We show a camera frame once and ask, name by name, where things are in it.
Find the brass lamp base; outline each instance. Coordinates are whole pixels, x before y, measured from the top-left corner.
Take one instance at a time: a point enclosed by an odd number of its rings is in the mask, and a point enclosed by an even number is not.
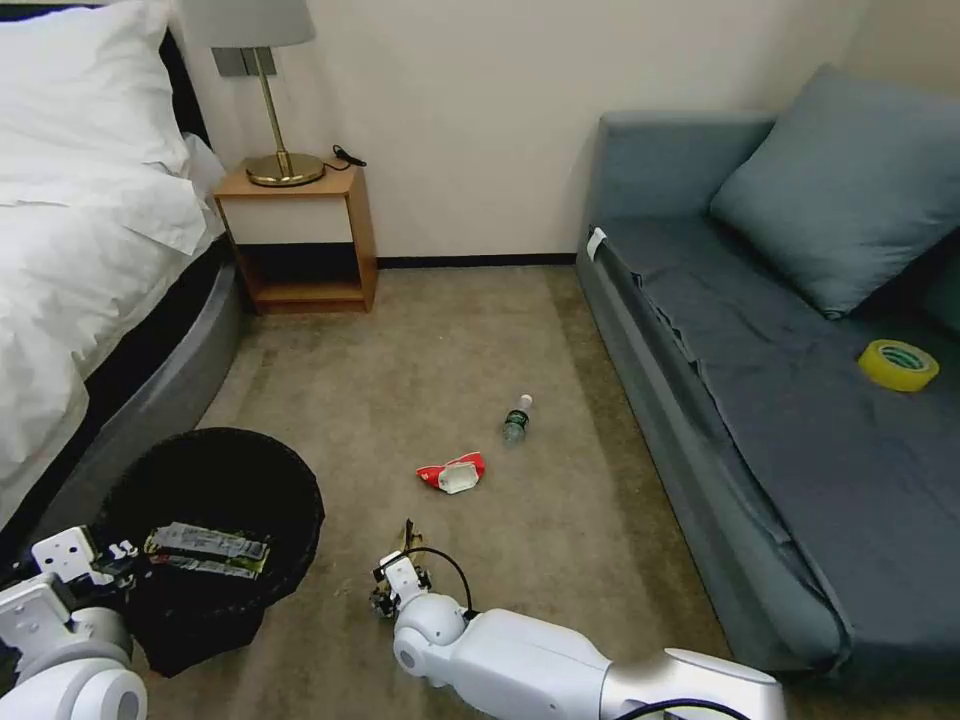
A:
[[[323,161],[302,153],[277,153],[246,162],[247,179],[254,185],[293,187],[323,177]]]

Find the water bottle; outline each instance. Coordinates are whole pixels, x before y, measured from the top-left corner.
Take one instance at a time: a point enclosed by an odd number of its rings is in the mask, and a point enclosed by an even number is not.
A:
[[[521,395],[516,409],[511,410],[507,415],[507,419],[503,422],[503,440],[507,445],[515,445],[527,434],[527,423],[530,422],[527,410],[531,405],[533,405],[533,398],[529,395]]]

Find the table lamp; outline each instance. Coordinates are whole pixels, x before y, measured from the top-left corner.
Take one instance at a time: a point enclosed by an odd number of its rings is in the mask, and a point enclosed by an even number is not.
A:
[[[253,48],[277,152],[246,161],[250,182],[290,187],[322,177],[322,160],[287,152],[261,58],[262,48],[299,45],[313,39],[315,31],[305,0],[182,0],[180,7],[187,33],[198,42],[211,48]]]

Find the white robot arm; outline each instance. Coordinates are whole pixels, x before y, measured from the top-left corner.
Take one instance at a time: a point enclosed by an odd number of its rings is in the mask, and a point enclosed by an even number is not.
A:
[[[0,719],[145,720],[147,691],[129,669],[133,644],[123,619],[102,607],[68,609],[65,582],[114,581],[90,564],[83,530],[38,543],[33,554],[54,572],[0,592],[0,640],[20,651],[17,685],[0,697]]]
[[[471,618],[453,598],[429,592],[407,557],[414,552],[424,549],[388,555],[374,571],[389,584],[397,661],[499,720],[626,720],[666,710],[683,720],[786,720],[780,684],[742,665],[673,649],[620,665],[568,628],[507,610]]]

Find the cable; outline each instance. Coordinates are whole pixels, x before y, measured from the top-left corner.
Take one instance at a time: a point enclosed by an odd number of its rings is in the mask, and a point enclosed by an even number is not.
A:
[[[338,168],[336,165],[331,165],[328,162],[324,162],[323,166],[328,167],[331,170],[334,170],[336,172],[343,172],[344,170],[349,170],[353,165],[356,165],[357,167],[367,166],[367,163],[365,163],[363,160],[361,160],[358,157],[354,157],[339,145],[333,146],[333,155],[338,160],[343,160],[346,163],[346,165],[344,165],[342,168]]]
[[[464,574],[463,568],[460,567],[459,563],[457,563],[456,560],[454,560],[452,557],[450,557],[445,552],[443,552],[443,550],[437,550],[436,548],[431,548],[431,547],[409,548],[401,552],[396,557],[391,558],[390,560],[385,562],[383,565],[379,566],[378,570],[383,571],[386,568],[393,565],[393,563],[399,561],[400,558],[410,557],[411,555],[414,555],[415,553],[418,553],[418,552],[427,553],[428,555],[438,555],[439,557],[442,557],[448,563],[453,565],[453,569],[456,570],[457,575],[460,576],[460,582],[463,583],[463,592],[467,596],[467,611],[463,614],[463,619],[466,620],[467,622],[469,622],[470,620],[473,620],[473,618],[477,616],[477,611],[473,609],[473,594],[470,592],[470,583],[467,582],[467,576]]]
[[[748,718],[742,712],[734,710],[731,707],[721,705],[720,703],[715,703],[712,700],[697,700],[695,698],[679,698],[677,700],[661,700],[660,702],[650,703],[649,705],[644,705],[643,707],[638,707],[635,710],[631,710],[630,712],[621,715],[616,720],[634,720],[634,718],[646,717],[647,715],[664,712],[665,710],[675,710],[677,708],[684,707],[713,710],[721,715],[732,717],[735,720],[750,720],[750,718]]]

